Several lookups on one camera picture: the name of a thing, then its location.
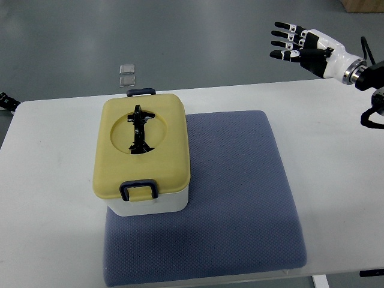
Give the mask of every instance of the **cardboard box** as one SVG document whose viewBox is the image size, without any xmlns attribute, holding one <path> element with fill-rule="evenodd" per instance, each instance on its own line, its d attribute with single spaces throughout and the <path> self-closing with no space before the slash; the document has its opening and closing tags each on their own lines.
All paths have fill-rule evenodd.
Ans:
<svg viewBox="0 0 384 288">
<path fill-rule="evenodd" d="M 340 0 L 348 13 L 384 13 L 384 0 Z"/>
</svg>

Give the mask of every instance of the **textured fabric pad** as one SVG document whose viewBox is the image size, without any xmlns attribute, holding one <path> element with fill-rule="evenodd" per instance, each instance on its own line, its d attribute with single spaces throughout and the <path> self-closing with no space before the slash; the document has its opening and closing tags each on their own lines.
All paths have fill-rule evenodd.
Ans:
<svg viewBox="0 0 384 288">
<path fill-rule="evenodd" d="M 189 202 L 119 217 L 108 208 L 108 286 L 247 274 L 307 261 L 295 203 L 266 115 L 187 115 Z"/>
</svg>

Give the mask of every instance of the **white table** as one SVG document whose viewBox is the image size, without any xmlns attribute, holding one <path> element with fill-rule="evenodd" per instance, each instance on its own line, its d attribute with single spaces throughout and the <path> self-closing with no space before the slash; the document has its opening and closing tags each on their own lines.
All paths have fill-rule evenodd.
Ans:
<svg viewBox="0 0 384 288">
<path fill-rule="evenodd" d="M 373 91 L 333 79 L 167 91 L 180 97 L 186 113 L 267 114 L 308 263 L 289 272 L 140 287 L 382 268 L 384 131 L 359 123 Z M 1 287 L 105 287 L 106 206 L 92 192 L 92 173 L 101 108 L 106 100 L 124 96 L 30 101 L 18 107 L 0 150 Z M 373 119 L 384 122 L 379 115 Z"/>
</svg>

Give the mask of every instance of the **black cable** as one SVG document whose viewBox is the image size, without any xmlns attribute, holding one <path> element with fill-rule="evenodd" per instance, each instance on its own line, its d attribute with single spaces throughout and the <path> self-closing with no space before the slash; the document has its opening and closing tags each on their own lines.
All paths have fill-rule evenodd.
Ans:
<svg viewBox="0 0 384 288">
<path fill-rule="evenodd" d="M 368 41 L 364 36 L 361 37 L 361 47 L 362 47 L 362 52 L 364 53 L 364 60 L 367 60 L 367 52 L 368 52 L 368 56 L 370 57 L 370 61 L 372 65 L 376 64 L 375 60 L 373 59 L 371 49 L 368 45 Z"/>
</svg>

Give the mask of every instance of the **yellow lid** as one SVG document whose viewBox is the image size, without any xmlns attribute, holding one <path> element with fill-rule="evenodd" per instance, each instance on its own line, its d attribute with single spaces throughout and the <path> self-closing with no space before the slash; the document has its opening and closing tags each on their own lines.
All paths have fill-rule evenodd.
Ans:
<svg viewBox="0 0 384 288">
<path fill-rule="evenodd" d="M 135 106 L 154 113 L 144 125 L 145 142 L 153 150 L 131 154 L 134 125 L 128 122 Z M 120 198 L 127 181 L 154 180 L 158 192 L 183 190 L 190 181 L 190 156 L 184 106 L 173 94 L 116 98 L 107 101 L 101 114 L 97 140 L 94 193 L 102 199 Z M 134 188 L 130 201 L 148 200 L 151 189 Z"/>
</svg>

